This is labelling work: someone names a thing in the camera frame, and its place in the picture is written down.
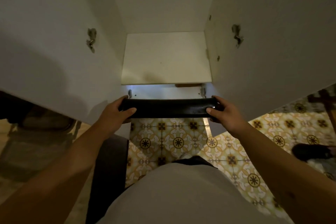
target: t-shirt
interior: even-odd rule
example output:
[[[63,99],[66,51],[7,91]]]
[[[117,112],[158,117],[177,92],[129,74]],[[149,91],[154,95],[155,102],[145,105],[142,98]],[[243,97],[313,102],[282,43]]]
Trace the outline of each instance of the t-shirt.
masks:
[[[98,224],[287,223],[246,201],[218,169],[170,163],[122,193]]]

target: black shoe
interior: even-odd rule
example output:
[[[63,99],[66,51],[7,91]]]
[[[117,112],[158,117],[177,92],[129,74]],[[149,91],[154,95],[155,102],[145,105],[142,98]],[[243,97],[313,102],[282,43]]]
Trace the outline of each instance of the black shoe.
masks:
[[[328,146],[320,144],[300,143],[292,148],[292,153],[296,158],[302,161],[307,161],[311,158],[328,159],[333,157]]]

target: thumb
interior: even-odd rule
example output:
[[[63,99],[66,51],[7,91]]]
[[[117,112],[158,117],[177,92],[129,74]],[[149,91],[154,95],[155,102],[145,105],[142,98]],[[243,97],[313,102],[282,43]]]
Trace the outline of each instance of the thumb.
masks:
[[[217,118],[218,120],[220,120],[221,117],[222,117],[222,112],[221,111],[218,111],[218,110],[215,110],[215,109],[212,109],[212,108],[207,108],[206,111],[207,111],[208,114]]]
[[[123,120],[126,120],[129,116],[131,116],[132,114],[134,114],[136,111],[137,111],[137,109],[135,107],[129,108],[126,111],[120,112],[121,113],[121,117],[123,118]]]

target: hand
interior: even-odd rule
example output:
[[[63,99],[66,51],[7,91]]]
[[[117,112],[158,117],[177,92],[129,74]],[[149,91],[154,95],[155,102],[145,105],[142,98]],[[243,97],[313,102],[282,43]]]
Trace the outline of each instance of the hand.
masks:
[[[116,132],[123,123],[129,122],[127,118],[134,114],[137,109],[130,108],[126,111],[119,111],[118,107],[121,105],[121,102],[128,98],[128,96],[123,96],[116,101],[108,104],[103,112],[101,113],[99,119],[96,121],[94,126],[98,127],[100,130],[107,132],[109,135]]]
[[[218,96],[213,96],[224,107],[224,111],[217,111],[212,108],[207,108],[207,113],[215,117],[217,120],[211,121],[221,123],[224,128],[234,137],[237,137],[239,131],[244,129],[248,123],[243,119],[238,108],[234,104],[222,99]]]

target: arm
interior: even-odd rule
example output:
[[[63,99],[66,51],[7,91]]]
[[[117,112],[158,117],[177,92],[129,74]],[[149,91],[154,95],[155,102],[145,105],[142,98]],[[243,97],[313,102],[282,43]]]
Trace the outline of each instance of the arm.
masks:
[[[207,108],[207,112],[240,141],[292,220],[296,224],[334,223],[336,183],[276,146],[248,124],[232,103],[217,96],[216,99],[224,111]]]
[[[64,223],[99,149],[136,109],[119,112],[124,96],[107,105],[99,120],[69,150],[0,205],[0,223]]]

